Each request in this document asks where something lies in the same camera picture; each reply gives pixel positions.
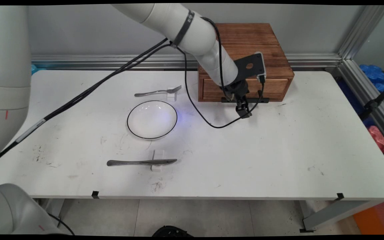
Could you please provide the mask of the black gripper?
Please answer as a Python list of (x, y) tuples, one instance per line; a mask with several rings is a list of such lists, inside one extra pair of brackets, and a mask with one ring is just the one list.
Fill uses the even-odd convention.
[(249, 93), (248, 83), (246, 79), (232, 82), (225, 85), (225, 99), (227, 101), (236, 100), (236, 112), (240, 119), (249, 118), (252, 116), (246, 94)]

